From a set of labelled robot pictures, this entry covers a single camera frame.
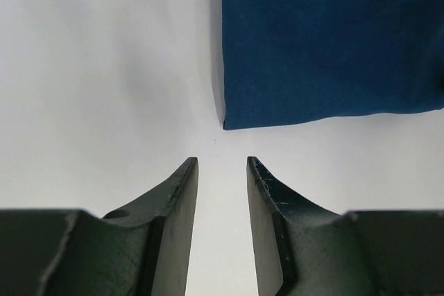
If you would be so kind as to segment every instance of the dark blue fabric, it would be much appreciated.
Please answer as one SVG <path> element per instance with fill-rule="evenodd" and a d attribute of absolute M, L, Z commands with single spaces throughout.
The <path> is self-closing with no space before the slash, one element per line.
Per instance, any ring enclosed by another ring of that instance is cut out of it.
<path fill-rule="evenodd" d="M 444 0 L 223 0 L 226 130 L 444 107 Z"/>

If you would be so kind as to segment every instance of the black plastic part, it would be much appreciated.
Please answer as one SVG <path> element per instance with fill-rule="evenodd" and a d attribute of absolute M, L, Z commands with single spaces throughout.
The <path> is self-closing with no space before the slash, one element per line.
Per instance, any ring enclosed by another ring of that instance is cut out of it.
<path fill-rule="evenodd" d="M 197 184 L 197 159 L 189 158 L 103 219 L 82 210 L 0 211 L 0 295 L 184 295 Z"/>
<path fill-rule="evenodd" d="M 444 211 L 341 216 L 247 169 L 259 296 L 444 295 Z"/>

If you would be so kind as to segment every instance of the white surface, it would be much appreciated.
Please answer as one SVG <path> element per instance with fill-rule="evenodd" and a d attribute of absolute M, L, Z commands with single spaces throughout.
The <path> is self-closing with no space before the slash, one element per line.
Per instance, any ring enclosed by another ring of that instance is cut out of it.
<path fill-rule="evenodd" d="M 444 113 L 224 132 L 222 75 L 220 0 L 0 0 L 0 207 L 103 215 L 197 156 L 205 296 L 257 295 L 248 155 L 339 213 L 444 207 Z"/>

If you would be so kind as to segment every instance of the folded cloth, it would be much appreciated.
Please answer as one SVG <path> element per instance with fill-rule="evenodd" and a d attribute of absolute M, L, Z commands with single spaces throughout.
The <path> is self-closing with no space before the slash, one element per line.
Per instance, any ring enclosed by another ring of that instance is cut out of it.
<path fill-rule="evenodd" d="M 444 107 L 444 0 L 222 0 L 226 130 Z"/>

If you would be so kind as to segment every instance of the navy blue towel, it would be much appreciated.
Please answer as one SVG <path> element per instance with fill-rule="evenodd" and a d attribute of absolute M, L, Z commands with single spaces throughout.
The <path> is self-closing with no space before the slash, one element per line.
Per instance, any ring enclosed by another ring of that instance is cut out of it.
<path fill-rule="evenodd" d="M 222 0 L 226 130 L 444 107 L 444 0 Z"/>

